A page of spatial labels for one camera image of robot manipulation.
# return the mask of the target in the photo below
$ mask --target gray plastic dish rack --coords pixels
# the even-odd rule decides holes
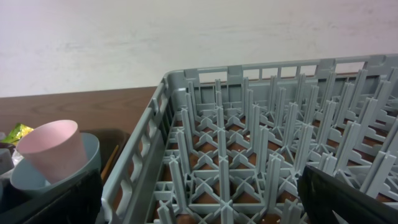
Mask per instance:
[[[335,72],[358,62],[359,72]],[[306,66],[315,74],[300,73]],[[285,67],[295,76],[282,77]],[[305,223],[297,179],[306,164],[398,209],[394,67],[398,55],[169,72],[104,185],[105,220]],[[268,68],[276,73],[262,79]],[[215,72],[226,82],[200,82]]]

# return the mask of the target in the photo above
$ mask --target wooden table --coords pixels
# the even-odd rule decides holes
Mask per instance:
[[[60,119],[80,129],[118,128],[132,133],[156,87],[0,98],[0,131],[16,123],[36,128]]]

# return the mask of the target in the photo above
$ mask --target pink cup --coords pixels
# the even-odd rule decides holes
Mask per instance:
[[[54,184],[74,174],[87,163],[76,122],[54,121],[24,136],[16,147],[43,176]]]

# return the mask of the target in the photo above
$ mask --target yellow snack wrapper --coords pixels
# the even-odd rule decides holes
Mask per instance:
[[[30,128],[24,124],[17,123],[15,128],[8,134],[8,136],[0,142],[10,143],[13,145],[17,145],[18,141],[33,131],[33,128]]]

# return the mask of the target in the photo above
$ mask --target bowl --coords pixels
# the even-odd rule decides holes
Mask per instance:
[[[14,172],[11,174],[10,182],[12,186],[31,197],[36,197],[63,184],[82,172],[101,169],[100,141],[95,135],[89,133],[81,133],[81,138],[88,162],[80,170],[63,180],[50,184],[43,174],[41,174],[27,159],[23,159],[18,163]]]

